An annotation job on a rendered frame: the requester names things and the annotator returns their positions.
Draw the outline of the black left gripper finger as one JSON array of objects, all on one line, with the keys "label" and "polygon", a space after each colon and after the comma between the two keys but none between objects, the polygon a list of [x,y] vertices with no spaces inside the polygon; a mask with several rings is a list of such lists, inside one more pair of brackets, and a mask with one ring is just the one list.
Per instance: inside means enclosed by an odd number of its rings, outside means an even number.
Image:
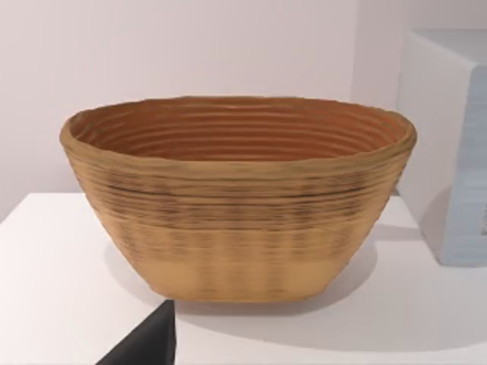
[{"label": "black left gripper finger", "polygon": [[175,305],[165,300],[95,365],[175,365]]}]

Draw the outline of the brown woven basket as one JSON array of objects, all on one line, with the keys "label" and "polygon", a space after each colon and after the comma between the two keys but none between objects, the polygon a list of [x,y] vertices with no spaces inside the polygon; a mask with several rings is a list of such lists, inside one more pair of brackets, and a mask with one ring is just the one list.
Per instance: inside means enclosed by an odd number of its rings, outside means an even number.
[{"label": "brown woven basket", "polygon": [[114,246],[174,300],[322,293],[385,209],[417,142],[401,114],[302,97],[86,109],[60,143]]}]

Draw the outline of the pale blue box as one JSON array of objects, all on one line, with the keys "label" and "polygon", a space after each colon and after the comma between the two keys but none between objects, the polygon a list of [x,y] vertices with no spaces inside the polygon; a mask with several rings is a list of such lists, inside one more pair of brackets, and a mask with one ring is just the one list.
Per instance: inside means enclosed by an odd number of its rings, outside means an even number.
[{"label": "pale blue box", "polygon": [[399,193],[442,265],[487,267],[487,29],[415,30],[396,108],[417,143]]}]

